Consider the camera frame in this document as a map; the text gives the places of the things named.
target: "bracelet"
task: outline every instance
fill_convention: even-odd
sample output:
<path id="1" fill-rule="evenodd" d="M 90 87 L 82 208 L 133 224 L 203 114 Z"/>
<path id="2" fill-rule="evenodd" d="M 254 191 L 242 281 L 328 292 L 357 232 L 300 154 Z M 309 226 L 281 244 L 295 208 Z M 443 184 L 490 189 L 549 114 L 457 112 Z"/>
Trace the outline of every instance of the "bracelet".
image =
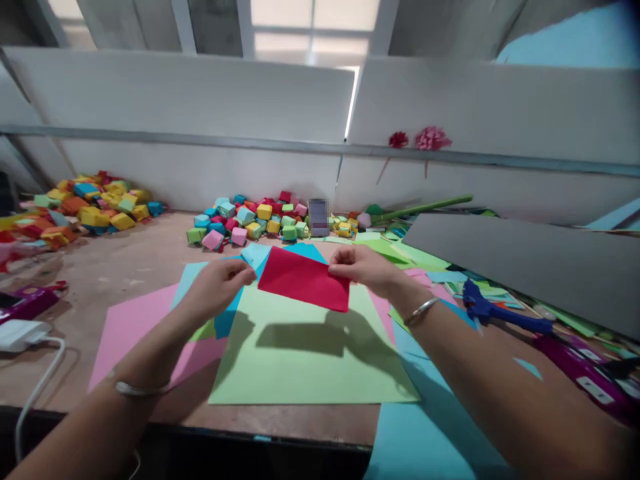
<path id="1" fill-rule="evenodd" d="M 416 308 L 416 310 L 414 310 L 414 312 L 411 314 L 411 316 L 408 319 L 405 320 L 405 325 L 408 326 L 408 327 L 413 327 L 414 325 L 416 325 L 418 317 L 420 316 L 420 314 L 426 312 L 427 310 L 429 310 L 431 308 L 431 306 L 434 303 L 436 303 L 438 300 L 440 300 L 438 297 L 434 297 L 434 298 L 424 302 L 418 308 Z"/>

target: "glue gun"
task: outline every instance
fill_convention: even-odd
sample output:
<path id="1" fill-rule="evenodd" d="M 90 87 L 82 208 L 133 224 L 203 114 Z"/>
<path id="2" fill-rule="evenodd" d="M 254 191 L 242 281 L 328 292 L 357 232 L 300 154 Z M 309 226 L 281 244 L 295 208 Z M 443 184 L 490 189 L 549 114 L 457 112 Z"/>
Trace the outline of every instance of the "glue gun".
<path id="1" fill-rule="evenodd" d="M 465 282 L 462 291 L 462 301 L 469 318 L 478 320 L 482 325 L 488 324 L 489 319 L 493 317 L 534 333 L 547 334 L 553 331 L 553 322 L 549 320 L 526 317 L 492 304 L 482 296 L 480 288 L 469 279 Z"/>

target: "hand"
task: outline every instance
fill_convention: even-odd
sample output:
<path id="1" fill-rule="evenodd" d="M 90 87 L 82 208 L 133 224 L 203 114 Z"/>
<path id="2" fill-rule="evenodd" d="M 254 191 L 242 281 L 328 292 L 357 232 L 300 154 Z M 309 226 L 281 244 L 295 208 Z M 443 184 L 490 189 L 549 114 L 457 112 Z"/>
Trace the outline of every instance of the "hand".
<path id="1" fill-rule="evenodd" d="M 220 315 L 240 288 L 255 280 L 255 271 L 240 259 L 213 261 L 196 277 L 177 309 L 199 326 Z"/>
<path id="2" fill-rule="evenodd" d="M 338 248 L 329 262 L 329 273 L 362 283 L 386 299 L 391 296 L 393 285 L 406 277 L 402 270 L 366 245 Z"/>

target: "red origami paper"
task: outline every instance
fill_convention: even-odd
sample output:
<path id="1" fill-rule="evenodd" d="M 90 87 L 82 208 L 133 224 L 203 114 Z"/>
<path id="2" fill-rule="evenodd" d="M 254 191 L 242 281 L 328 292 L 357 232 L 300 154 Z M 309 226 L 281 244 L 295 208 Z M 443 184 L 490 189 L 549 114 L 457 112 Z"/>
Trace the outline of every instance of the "red origami paper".
<path id="1" fill-rule="evenodd" d="M 349 310 L 349 280 L 329 274 L 329 266 L 278 247 L 271 249 L 258 290 L 319 307 Z"/>

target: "white cable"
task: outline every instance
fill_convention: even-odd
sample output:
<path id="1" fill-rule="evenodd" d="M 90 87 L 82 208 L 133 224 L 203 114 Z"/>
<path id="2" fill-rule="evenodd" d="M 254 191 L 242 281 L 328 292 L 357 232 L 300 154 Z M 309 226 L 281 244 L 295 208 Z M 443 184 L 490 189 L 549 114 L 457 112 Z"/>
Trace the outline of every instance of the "white cable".
<path id="1" fill-rule="evenodd" d="M 22 424 L 25 421 L 25 417 L 27 416 L 29 410 L 31 409 L 31 406 L 35 401 L 35 399 L 38 397 L 38 395 L 40 395 L 42 388 L 44 388 L 46 382 L 48 382 L 49 378 L 52 376 L 53 372 L 60 364 L 60 360 L 62 360 L 62 355 L 65 352 L 65 341 L 63 339 L 56 338 L 56 337 L 48 337 L 45 335 L 39 339 L 39 342 L 43 342 L 43 341 L 52 341 L 60 344 L 60 350 L 58 350 L 58 353 L 56 354 L 55 358 L 51 362 L 45 374 L 40 379 L 40 382 L 38 382 L 38 384 L 33 389 L 33 392 L 31 392 L 31 396 L 25 403 L 25 406 L 24 408 L 22 408 L 22 412 L 20 412 L 20 416 L 18 417 L 18 423 L 16 423 L 15 425 L 15 462 L 16 464 L 20 463 L 23 458 L 22 457 Z"/>

